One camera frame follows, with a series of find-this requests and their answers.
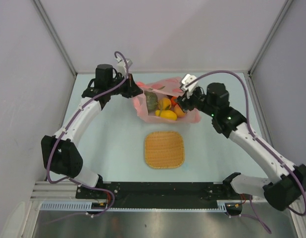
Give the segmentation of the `pink plastic bag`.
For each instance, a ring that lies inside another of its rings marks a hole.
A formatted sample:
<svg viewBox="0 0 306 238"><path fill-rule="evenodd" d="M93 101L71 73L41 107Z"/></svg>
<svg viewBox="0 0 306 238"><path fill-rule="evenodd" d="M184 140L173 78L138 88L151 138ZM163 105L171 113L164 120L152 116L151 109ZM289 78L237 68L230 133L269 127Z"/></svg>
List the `pink plastic bag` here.
<svg viewBox="0 0 306 238"><path fill-rule="evenodd" d="M154 83L138 81L143 93L133 98L137 116L147 123L198 123L199 112L194 109L184 112L175 100L183 95L181 78L173 77Z"/></svg>

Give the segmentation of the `fake peach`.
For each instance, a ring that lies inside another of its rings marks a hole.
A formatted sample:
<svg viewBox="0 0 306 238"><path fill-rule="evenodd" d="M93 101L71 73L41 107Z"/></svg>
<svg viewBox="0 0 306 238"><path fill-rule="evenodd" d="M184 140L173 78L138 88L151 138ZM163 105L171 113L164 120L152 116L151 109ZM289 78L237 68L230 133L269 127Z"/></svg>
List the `fake peach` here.
<svg viewBox="0 0 306 238"><path fill-rule="evenodd" d="M186 112L184 112L178 104L176 104L173 108L174 113L177 115L178 118L184 118L186 116Z"/></svg>

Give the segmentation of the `green fake melon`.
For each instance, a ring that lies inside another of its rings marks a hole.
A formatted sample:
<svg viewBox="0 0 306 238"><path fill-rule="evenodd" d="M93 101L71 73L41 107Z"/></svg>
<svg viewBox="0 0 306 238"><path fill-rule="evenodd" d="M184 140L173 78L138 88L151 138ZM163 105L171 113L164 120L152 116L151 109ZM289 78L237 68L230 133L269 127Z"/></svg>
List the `green fake melon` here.
<svg viewBox="0 0 306 238"><path fill-rule="evenodd" d="M145 91L144 95L146 97L146 104L148 112L152 112L157 108L158 105L158 97L156 93Z"/></svg>

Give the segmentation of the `yellow fake mango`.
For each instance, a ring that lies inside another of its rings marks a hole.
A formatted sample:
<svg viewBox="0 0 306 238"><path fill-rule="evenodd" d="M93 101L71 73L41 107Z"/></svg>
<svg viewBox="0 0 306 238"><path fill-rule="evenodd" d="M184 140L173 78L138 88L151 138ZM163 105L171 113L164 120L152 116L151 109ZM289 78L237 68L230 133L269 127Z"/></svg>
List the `yellow fake mango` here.
<svg viewBox="0 0 306 238"><path fill-rule="evenodd" d="M172 110L156 110L155 115L168 120L177 120L177 115Z"/></svg>

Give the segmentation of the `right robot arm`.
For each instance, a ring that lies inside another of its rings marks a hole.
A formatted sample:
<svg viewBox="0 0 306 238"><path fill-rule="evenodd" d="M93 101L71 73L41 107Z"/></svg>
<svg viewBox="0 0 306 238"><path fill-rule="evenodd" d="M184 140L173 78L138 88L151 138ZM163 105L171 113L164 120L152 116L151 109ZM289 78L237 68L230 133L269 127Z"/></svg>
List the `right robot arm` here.
<svg viewBox="0 0 306 238"><path fill-rule="evenodd" d="M240 193L263 197L276 210L283 211L306 191L306 165L295 165L266 143L239 111L230 106L229 92L222 83L211 83L204 92L194 83L181 84L183 95L177 103L184 111L197 109L211 116L212 126L239 145L262 168L267 178L234 173L225 181L223 194L234 199Z"/></svg>

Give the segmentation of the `fake yellow orange fruit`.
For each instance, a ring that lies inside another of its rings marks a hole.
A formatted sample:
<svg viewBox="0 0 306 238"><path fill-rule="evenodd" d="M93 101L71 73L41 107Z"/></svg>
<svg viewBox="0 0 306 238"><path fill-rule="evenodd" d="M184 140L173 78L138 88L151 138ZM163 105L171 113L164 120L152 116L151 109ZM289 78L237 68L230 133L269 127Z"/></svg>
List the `fake yellow orange fruit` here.
<svg viewBox="0 0 306 238"><path fill-rule="evenodd" d="M157 107L159 110L169 110L172 107L171 100L169 98L161 98L158 101Z"/></svg>

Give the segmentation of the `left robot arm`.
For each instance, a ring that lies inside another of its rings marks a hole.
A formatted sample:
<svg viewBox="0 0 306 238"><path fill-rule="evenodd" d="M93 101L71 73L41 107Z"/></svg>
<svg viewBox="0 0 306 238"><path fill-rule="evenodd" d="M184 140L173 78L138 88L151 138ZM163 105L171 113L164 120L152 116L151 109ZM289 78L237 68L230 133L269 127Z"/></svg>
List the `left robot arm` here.
<svg viewBox="0 0 306 238"><path fill-rule="evenodd" d="M46 135L42 138L44 167L50 183L54 182L49 175L53 172L87 187L87 193L93 198L103 195L102 177L84 166L78 144L89 124L112 96L133 98L143 93L129 73L130 65L129 60L121 60L116 67L99 64L95 77L83 91L82 99L73 115L53 136Z"/></svg>

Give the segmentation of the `woven bamboo tray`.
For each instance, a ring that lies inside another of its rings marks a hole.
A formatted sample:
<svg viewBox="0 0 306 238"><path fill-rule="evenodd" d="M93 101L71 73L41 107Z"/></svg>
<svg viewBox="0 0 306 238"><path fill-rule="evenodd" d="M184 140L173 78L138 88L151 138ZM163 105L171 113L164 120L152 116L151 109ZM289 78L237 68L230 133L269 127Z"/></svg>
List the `woven bamboo tray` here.
<svg viewBox="0 0 306 238"><path fill-rule="evenodd" d="M175 131L156 131L145 138L146 164L153 169L174 169L185 161L182 136Z"/></svg>

